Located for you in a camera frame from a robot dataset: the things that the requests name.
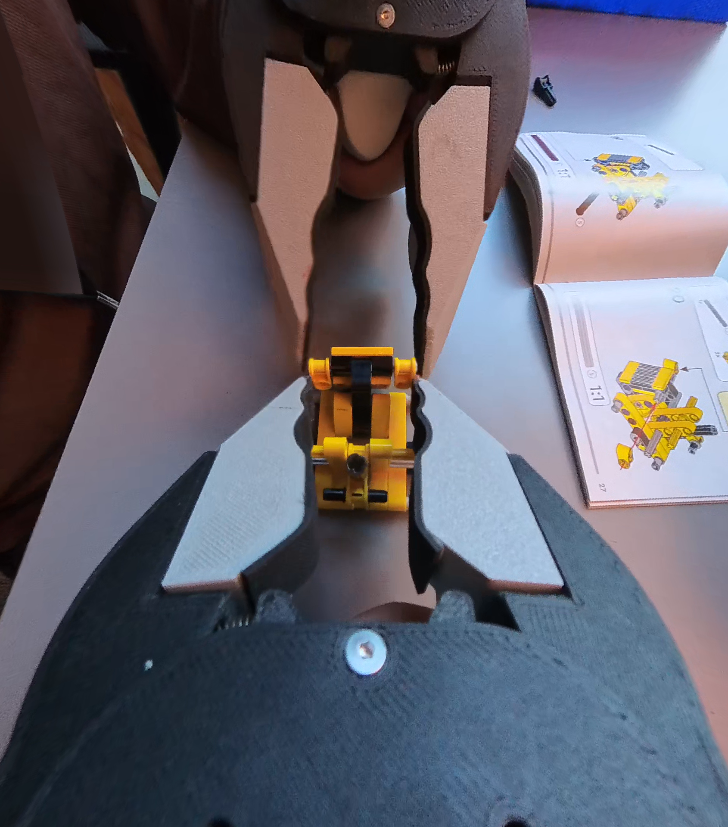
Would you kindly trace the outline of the dark brown cloth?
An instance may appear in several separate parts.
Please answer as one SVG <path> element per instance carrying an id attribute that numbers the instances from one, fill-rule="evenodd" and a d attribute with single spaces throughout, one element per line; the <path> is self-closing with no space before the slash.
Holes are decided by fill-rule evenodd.
<path id="1" fill-rule="evenodd" d="M 76 297 L 0 291 L 0 570 L 28 544 L 125 281 Z"/>

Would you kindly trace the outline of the yellow lego vehicle model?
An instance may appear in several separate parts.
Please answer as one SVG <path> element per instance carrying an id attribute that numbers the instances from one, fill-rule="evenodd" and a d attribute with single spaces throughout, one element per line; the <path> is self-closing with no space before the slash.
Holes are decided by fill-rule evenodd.
<path id="1" fill-rule="evenodd" d="M 308 373 L 320 392 L 311 450 L 318 507 L 407 511 L 414 451 L 405 391 L 416 360 L 390 346 L 334 347 L 310 359 Z"/>

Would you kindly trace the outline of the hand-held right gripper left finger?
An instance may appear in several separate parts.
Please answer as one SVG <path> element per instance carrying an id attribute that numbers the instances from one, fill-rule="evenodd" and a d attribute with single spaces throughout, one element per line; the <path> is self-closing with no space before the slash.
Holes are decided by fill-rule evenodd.
<path id="1" fill-rule="evenodd" d="M 162 586 L 169 592 L 293 593 L 317 565 L 307 378 L 221 445 Z"/>

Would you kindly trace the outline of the open lego instruction booklet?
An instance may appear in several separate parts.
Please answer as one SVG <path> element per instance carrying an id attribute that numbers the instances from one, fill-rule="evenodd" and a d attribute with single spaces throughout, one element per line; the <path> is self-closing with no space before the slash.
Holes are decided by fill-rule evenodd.
<path id="1" fill-rule="evenodd" d="M 535 294 L 587 504 L 728 501 L 728 186 L 630 134 L 528 131 Z"/>

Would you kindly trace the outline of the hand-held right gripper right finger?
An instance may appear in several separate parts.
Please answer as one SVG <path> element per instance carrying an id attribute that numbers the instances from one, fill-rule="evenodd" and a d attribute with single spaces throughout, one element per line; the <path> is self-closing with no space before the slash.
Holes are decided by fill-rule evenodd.
<path id="1" fill-rule="evenodd" d="M 413 388 L 415 587 L 558 593 L 564 582 L 504 447 L 428 380 Z"/>

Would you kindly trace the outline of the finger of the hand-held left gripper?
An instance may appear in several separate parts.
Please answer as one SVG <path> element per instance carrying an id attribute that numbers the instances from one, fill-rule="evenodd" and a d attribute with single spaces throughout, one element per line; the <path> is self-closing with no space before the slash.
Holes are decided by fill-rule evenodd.
<path id="1" fill-rule="evenodd" d="M 420 210 L 415 357 L 430 376 L 441 355 L 485 233 L 491 89 L 453 85 L 420 119 Z"/>
<path id="2" fill-rule="evenodd" d="M 316 215 L 331 189 L 338 114 L 308 68 L 266 59 L 252 212 L 297 368 L 305 358 Z"/>

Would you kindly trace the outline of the blue plastic bin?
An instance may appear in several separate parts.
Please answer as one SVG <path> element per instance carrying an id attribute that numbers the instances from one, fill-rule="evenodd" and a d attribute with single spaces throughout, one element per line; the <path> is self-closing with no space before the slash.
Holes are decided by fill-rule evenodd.
<path id="1" fill-rule="evenodd" d="M 527 1 L 528 6 L 690 22 L 727 23 L 728 1 Z"/>

